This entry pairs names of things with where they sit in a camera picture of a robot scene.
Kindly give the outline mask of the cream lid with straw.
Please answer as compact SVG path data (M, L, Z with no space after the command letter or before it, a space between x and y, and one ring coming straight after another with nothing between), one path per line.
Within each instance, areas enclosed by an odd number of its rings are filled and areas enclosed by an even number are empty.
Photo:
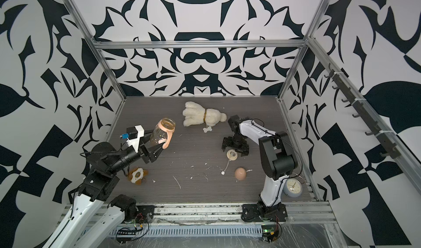
M221 172L222 175L225 175L225 173L226 173L226 171L227 171L227 169L229 167L229 164L232 161L235 161L237 158L238 158L238 153L234 149L229 149L227 151L227 159L228 159L228 162L227 162L227 165L226 165L225 169Z

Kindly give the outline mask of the clear baby bottle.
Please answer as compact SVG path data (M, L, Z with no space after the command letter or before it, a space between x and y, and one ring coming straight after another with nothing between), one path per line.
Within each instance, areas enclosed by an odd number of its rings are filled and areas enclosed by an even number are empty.
M152 145L163 144L163 149L167 149L175 132L176 124L169 118L161 119L154 128L149 142Z

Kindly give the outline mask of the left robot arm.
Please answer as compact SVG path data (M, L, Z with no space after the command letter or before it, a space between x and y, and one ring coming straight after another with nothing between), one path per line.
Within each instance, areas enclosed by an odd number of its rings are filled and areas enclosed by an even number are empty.
M97 248L119 224L134 220L139 214L137 202L121 194L111 201L104 215L87 228L118 184L118 172L139 159L146 163L156 161L162 150L162 145L150 148L140 145L136 151L133 146L116 150L108 142L97 144L86 157L91 165L88 176L79 186L70 210L44 246Z

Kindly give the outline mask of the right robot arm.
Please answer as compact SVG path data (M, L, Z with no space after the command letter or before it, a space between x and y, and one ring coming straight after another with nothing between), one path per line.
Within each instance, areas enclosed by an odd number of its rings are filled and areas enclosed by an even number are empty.
M252 118L235 115L228 119L232 136L223 138L222 150L235 151L240 156L249 155L248 140L259 146L260 162L266 175L260 201L264 207L273 207L281 202L281 192L298 160L284 132L277 133L257 124Z

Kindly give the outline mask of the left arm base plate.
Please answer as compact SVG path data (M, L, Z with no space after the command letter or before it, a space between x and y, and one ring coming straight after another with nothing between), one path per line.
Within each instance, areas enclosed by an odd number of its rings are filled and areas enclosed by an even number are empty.
M143 224L151 222L154 217L156 206L154 205L131 205L125 211L124 222L134 222Z

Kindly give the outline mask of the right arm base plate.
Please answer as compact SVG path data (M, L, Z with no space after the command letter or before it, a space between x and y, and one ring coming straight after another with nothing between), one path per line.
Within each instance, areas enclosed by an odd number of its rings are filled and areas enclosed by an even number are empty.
M265 206L262 202L242 205L241 219L244 222L285 222L287 217L286 206L281 203L274 206Z

